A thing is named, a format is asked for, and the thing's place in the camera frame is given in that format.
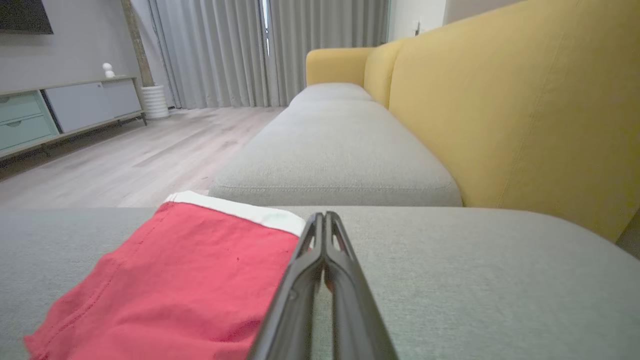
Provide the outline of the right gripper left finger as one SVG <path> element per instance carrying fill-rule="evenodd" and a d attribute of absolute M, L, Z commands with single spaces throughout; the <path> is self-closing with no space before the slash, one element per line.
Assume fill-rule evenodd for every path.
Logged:
<path fill-rule="evenodd" d="M 311 360 L 314 297 L 323 272 L 324 216 L 308 219 L 247 360 Z"/>

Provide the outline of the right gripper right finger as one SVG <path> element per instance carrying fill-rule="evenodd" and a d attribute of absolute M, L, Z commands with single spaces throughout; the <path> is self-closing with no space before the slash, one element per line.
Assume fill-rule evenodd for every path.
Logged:
<path fill-rule="evenodd" d="M 399 360 L 342 219 L 334 211 L 325 214 L 325 283 L 333 297 L 333 360 Z"/>

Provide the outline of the red shorts with white band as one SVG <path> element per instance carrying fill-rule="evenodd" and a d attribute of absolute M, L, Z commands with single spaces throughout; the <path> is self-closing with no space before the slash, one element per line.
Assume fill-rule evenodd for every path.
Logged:
<path fill-rule="evenodd" d="M 24 338 L 30 360 L 244 360 L 306 221 L 183 191 Z"/>

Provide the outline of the large grey sofa seat cushion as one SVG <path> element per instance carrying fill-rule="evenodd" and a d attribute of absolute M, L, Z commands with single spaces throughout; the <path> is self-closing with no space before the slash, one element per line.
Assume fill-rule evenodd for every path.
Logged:
<path fill-rule="evenodd" d="M 522 210 L 336 206 L 400 360 L 640 360 L 640 260 Z M 154 208 L 0 209 L 0 359 Z"/>

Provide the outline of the long grey sofa seat cushion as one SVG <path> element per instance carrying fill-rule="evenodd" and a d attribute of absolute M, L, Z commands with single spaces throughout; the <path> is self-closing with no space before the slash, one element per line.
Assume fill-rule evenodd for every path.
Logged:
<path fill-rule="evenodd" d="M 215 173 L 209 195 L 260 207 L 463 205 L 438 158 L 363 100 L 291 105 Z"/>

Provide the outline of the small grey sofa seat cushion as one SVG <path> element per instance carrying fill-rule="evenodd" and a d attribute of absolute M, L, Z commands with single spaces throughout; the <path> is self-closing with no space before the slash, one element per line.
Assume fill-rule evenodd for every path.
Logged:
<path fill-rule="evenodd" d="M 346 82 L 329 82 L 308 85 L 289 103 L 289 106 L 312 101 L 374 101 L 361 86 Z"/>

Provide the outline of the small yellow sofa backrest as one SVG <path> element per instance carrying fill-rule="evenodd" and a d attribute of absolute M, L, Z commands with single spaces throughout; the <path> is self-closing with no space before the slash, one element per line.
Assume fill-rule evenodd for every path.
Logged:
<path fill-rule="evenodd" d="M 374 48 L 365 63 L 363 88 L 375 102 L 386 109 L 389 107 L 391 82 L 396 59 L 407 38 L 382 44 Z"/>

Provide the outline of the white ribbed floor pot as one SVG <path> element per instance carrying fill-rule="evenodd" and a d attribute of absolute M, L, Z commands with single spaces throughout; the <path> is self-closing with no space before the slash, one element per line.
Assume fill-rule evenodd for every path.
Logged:
<path fill-rule="evenodd" d="M 142 107 L 148 120 L 162 120 L 170 117 L 163 85 L 143 86 Z"/>

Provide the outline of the large yellow sofa backrest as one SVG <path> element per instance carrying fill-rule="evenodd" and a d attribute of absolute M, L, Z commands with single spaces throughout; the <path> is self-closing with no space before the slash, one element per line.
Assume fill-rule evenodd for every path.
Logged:
<path fill-rule="evenodd" d="M 388 108 L 466 207 L 615 242 L 640 209 L 640 0 L 526 0 L 408 39 Z"/>

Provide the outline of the grey curtain panel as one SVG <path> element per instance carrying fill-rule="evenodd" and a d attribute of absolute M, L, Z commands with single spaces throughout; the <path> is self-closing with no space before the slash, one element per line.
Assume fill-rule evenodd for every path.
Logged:
<path fill-rule="evenodd" d="M 179 109 L 267 107 L 261 0 L 148 0 Z"/>
<path fill-rule="evenodd" d="M 390 0 L 263 0 L 272 105 L 284 107 L 304 89 L 311 51 L 384 43 L 389 7 Z"/>

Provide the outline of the grey cabinet door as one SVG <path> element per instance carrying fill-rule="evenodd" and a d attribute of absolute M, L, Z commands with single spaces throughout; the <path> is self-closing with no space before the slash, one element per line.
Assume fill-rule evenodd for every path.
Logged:
<path fill-rule="evenodd" d="M 114 119 L 102 82 L 47 88 L 45 95 L 63 133 Z"/>
<path fill-rule="evenodd" d="M 114 118 L 142 111 L 133 79 L 105 80 L 102 87 Z"/>

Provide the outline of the long low media cabinet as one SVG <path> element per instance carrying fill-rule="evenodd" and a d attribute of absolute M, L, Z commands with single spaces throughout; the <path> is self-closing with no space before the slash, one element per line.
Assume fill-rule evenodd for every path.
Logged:
<path fill-rule="evenodd" d="M 0 92 L 0 161 L 145 118 L 133 76 Z"/>

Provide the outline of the mint green cabinet drawer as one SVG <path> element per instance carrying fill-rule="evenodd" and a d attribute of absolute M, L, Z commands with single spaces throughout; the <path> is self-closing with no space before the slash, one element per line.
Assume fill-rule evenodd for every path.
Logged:
<path fill-rule="evenodd" d="M 57 134 L 57 126 L 44 115 L 10 120 L 0 124 L 0 151 Z"/>
<path fill-rule="evenodd" d="M 0 123 L 41 116 L 42 112 L 40 96 L 36 91 L 0 95 Z"/>

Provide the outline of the brown trunk post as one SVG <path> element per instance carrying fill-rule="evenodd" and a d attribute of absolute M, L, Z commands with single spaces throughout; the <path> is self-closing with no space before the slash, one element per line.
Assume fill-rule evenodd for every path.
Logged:
<path fill-rule="evenodd" d="M 146 50 L 138 28 L 137 13 L 131 0 L 119 0 L 123 9 L 129 36 L 134 47 L 135 59 L 141 76 L 142 87 L 155 86 L 153 74 L 147 59 Z"/>

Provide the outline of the black wall television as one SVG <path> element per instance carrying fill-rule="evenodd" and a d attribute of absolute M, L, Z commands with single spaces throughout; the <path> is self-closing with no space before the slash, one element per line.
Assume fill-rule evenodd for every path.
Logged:
<path fill-rule="evenodd" d="M 42 0 L 0 0 L 0 34 L 54 32 Z"/>

